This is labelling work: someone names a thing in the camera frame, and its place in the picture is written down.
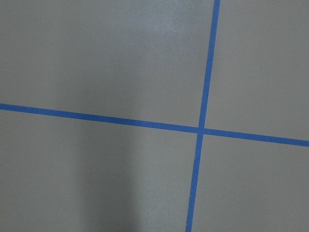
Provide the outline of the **blue tape line lengthwise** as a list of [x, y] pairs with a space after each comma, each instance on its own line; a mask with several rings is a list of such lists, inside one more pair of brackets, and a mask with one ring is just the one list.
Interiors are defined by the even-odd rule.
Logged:
[[199, 177], [199, 168], [200, 168], [200, 160], [201, 160], [201, 153], [202, 153], [204, 129], [205, 129], [205, 123], [206, 123], [206, 116], [207, 116], [208, 98], [209, 98], [209, 91], [210, 91], [210, 85], [211, 85], [211, 73], [212, 73], [212, 67], [213, 67], [220, 5], [221, 5], [220, 0], [215, 0], [213, 3], [209, 46], [208, 46], [205, 77], [204, 77], [198, 130], [197, 130], [196, 149], [195, 149], [190, 193], [189, 193], [189, 200], [188, 200], [188, 209], [187, 209], [186, 226], [185, 226], [186, 232], [190, 232], [193, 226], [196, 195], [197, 195], [197, 184], [198, 184], [198, 177]]

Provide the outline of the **blue tape line crosswise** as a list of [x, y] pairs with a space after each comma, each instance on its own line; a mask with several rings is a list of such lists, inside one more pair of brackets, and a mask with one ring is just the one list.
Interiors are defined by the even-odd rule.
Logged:
[[117, 124], [117, 125], [127, 125], [127, 126], [160, 129], [160, 130], [167, 130], [167, 131], [179, 131], [179, 132], [193, 133], [197, 135], [198, 144], [202, 144], [204, 135], [209, 135], [209, 136], [219, 136], [219, 137], [259, 141], [259, 142], [284, 144], [284, 145], [296, 145], [296, 146], [304, 146], [304, 147], [309, 146], [308, 140], [267, 136], [267, 135], [235, 132], [235, 131], [227, 131], [227, 130], [225, 131], [225, 130], [217, 130], [217, 129], [208, 129], [208, 128], [202, 128], [202, 127], [184, 126], [184, 125], [159, 123], [159, 122], [151, 122], [151, 121], [143, 121], [143, 120], [134, 120], [134, 119], [119, 118], [119, 117], [111, 117], [111, 116], [100, 116], [100, 115], [92, 115], [92, 114], [84, 114], [84, 113], [77, 113], [77, 112], [44, 109], [44, 108], [36, 108], [36, 107], [20, 106], [20, 105], [12, 105], [12, 104], [4, 104], [4, 103], [0, 105], [0, 109], [4, 111], [22, 112], [22, 113], [36, 114], [36, 115], [55, 116], [55, 117], [72, 118], [72, 119], [95, 121], [95, 122], [102, 122], [102, 123], [112, 123], [112, 124]]

